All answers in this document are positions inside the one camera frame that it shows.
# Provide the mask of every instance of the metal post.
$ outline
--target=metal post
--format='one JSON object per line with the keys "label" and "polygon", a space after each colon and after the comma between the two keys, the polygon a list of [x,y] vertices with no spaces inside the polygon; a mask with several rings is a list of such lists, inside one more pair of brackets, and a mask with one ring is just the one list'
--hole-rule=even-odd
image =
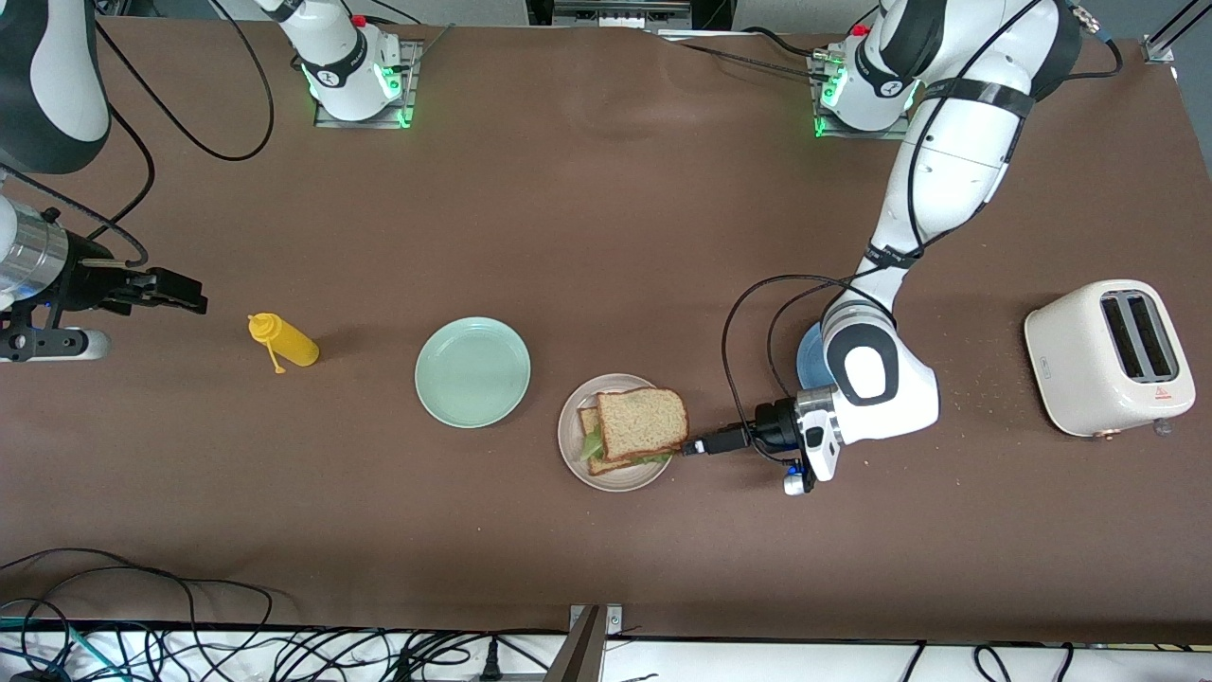
{"label": "metal post", "polygon": [[1142,47],[1147,62],[1165,63],[1174,61],[1171,47],[1205,15],[1212,11],[1212,0],[1190,0],[1177,15],[1170,18],[1151,35],[1147,34]]}
{"label": "metal post", "polygon": [[583,609],[543,682],[598,682],[602,674],[607,620],[605,606]]}

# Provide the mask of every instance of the brown table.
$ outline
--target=brown table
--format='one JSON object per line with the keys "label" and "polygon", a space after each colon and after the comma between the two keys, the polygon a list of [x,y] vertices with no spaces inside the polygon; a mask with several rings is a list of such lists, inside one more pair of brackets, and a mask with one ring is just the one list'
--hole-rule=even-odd
{"label": "brown table", "polygon": [[[228,27],[112,25],[200,137],[256,142],[264,101]],[[280,623],[559,627],[570,603],[611,601],[641,634],[1212,636],[1208,403],[1168,440],[1065,437],[1021,333],[1060,293],[1142,277],[1195,372],[1212,372],[1212,201],[1170,69],[1125,46],[1121,76],[1064,86],[1031,115],[997,200],[914,268],[897,311],[938,373],[936,426],[846,449],[807,498],[784,497],[754,455],[676,462],[610,495],[560,463],[567,395],[625,372],[681,392],[696,431],[734,420],[725,311],[772,274],[852,271],[896,144],[814,139],[802,81],[622,29],[456,28],[427,57],[412,130],[315,130],[284,35],[247,30],[279,115],[242,164],[190,147],[101,48],[158,161],[125,224],[154,263],[205,281],[211,310],[74,315],[113,336],[108,360],[4,368],[4,557],[92,545],[270,585],[292,596]],[[795,64],[760,38],[711,44]],[[1104,58],[1091,47],[1084,65]],[[92,166],[53,182],[112,211],[141,164],[115,128]],[[795,288],[772,288],[734,329],[748,406],[777,395],[765,327]],[[788,373],[824,302],[779,331]],[[275,377],[245,329],[263,309],[318,337],[322,362]],[[412,372],[430,332],[473,314],[521,332],[533,379],[504,423],[459,431],[422,409]],[[79,566],[44,562],[0,596]],[[59,601],[184,618],[170,588],[96,580]],[[257,609],[233,595],[204,607],[229,621]]]}

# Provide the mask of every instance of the yellow squeeze bottle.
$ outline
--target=yellow squeeze bottle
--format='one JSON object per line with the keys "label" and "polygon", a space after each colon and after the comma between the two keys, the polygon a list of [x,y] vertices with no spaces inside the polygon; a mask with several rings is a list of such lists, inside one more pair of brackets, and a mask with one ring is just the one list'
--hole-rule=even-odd
{"label": "yellow squeeze bottle", "polygon": [[269,349],[274,374],[286,373],[278,365],[275,354],[299,367],[308,367],[320,359],[320,348],[315,345],[315,340],[274,313],[248,315],[248,333],[258,344]]}

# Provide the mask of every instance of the green plate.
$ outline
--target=green plate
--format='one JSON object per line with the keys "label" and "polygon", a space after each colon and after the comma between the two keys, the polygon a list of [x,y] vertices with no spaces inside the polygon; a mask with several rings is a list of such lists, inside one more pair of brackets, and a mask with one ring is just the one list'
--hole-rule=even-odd
{"label": "green plate", "polygon": [[501,422],[530,386],[530,354],[516,331],[486,316],[439,328],[417,359],[417,396],[438,422],[480,429]]}

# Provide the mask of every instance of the plate with sandwich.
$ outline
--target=plate with sandwich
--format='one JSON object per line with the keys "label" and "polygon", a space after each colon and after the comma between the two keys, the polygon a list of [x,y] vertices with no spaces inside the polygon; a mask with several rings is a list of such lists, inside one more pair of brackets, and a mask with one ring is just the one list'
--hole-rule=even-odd
{"label": "plate with sandwich", "polygon": [[572,392],[558,436],[564,464],[577,478],[629,493],[661,476],[690,437],[690,425],[678,394],[630,374],[607,374]]}

